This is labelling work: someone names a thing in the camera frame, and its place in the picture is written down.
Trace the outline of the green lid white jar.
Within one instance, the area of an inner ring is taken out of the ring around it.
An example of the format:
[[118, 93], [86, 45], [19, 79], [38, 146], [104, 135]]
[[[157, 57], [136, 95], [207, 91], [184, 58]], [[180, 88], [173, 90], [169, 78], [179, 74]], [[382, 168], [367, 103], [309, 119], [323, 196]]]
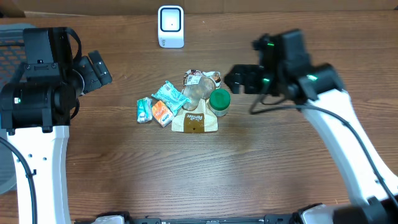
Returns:
[[228, 91], [224, 89], [217, 89], [211, 92], [209, 98], [210, 110], [216, 116], [224, 116], [229, 110], [231, 104], [231, 97]]

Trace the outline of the brown bread snack bag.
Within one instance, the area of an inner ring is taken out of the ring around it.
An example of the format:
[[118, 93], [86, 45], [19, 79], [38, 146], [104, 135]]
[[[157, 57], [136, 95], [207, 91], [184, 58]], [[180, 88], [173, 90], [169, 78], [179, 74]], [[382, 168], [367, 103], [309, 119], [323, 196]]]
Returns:
[[221, 85], [220, 72], [188, 70], [184, 74], [182, 93], [185, 103], [172, 121], [172, 131], [178, 133], [210, 133], [218, 130], [218, 119], [210, 110], [210, 95]]

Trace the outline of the green blue tissue packet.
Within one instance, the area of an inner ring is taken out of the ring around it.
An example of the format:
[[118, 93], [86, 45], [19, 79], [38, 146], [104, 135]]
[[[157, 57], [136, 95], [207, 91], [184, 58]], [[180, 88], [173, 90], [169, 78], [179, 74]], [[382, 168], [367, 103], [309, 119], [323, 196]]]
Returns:
[[137, 122], [146, 123], [152, 119], [152, 100], [148, 97], [137, 100]]

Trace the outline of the teal wet wipes pack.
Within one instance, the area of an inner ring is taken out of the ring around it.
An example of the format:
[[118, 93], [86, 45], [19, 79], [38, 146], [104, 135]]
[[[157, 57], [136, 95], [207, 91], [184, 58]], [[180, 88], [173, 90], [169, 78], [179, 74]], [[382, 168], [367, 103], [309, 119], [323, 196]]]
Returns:
[[178, 91], [174, 87], [174, 85], [167, 80], [165, 81], [165, 84], [162, 85], [155, 94], [152, 94], [152, 97], [162, 101], [173, 113], [174, 116], [177, 115], [177, 113], [185, 103], [192, 102], [189, 97]]

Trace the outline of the orange tissue packet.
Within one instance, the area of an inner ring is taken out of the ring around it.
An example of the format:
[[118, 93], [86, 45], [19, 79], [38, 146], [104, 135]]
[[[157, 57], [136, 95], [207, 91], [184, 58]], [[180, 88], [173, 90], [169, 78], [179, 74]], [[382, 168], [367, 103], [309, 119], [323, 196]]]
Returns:
[[160, 100], [152, 107], [152, 114], [163, 128], [175, 117], [166, 104]]

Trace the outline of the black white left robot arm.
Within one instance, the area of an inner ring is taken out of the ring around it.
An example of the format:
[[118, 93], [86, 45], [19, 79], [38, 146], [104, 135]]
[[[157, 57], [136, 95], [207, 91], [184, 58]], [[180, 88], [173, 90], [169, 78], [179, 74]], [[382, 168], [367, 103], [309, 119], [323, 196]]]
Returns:
[[69, 27], [26, 28], [26, 59], [1, 90], [1, 143], [13, 155], [20, 223], [70, 223], [66, 152], [79, 98], [110, 84], [101, 55], [72, 52]]

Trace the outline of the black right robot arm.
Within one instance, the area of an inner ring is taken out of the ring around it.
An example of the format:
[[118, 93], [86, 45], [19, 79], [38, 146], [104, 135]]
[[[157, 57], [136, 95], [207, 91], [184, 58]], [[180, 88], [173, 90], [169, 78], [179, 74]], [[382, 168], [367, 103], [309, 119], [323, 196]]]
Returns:
[[303, 33], [294, 29], [263, 35], [252, 43], [256, 65], [238, 64], [225, 76], [232, 93], [268, 96], [264, 112], [295, 109], [316, 129], [345, 183], [350, 203], [315, 203], [266, 223], [396, 223], [397, 176], [386, 166], [354, 111], [351, 97], [332, 65], [314, 66]]

